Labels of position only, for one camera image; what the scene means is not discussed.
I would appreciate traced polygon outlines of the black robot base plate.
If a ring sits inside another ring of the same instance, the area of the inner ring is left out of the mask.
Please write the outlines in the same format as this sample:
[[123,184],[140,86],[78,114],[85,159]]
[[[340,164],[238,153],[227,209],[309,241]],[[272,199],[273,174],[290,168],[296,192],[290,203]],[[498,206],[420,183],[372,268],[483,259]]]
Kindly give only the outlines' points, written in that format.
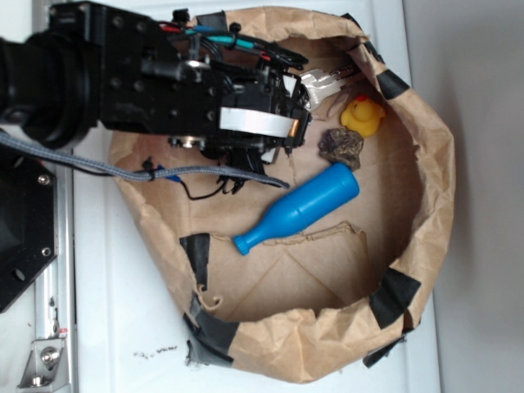
[[55,175],[38,160],[1,150],[1,311],[54,259]]

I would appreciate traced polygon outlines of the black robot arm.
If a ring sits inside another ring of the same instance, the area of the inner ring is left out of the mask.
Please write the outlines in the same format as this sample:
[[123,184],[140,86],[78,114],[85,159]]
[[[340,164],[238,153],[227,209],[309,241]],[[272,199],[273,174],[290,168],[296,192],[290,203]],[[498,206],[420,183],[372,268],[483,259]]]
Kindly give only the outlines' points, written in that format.
[[1,121],[45,147],[91,128],[164,135],[209,155],[299,147],[310,113],[306,59],[185,9],[153,20],[96,2],[49,9],[48,26],[1,43]]

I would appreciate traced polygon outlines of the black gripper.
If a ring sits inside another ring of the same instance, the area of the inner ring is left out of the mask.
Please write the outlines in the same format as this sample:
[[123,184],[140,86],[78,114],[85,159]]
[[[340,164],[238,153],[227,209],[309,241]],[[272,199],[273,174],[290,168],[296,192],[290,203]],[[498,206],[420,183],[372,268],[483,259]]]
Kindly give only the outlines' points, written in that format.
[[305,57],[223,17],[188,19],[70,2],[50,9],[48,28],[78,56],[109,129],[165,135],[211,159],[269,160],[301,146],[311,121],[298,77]]

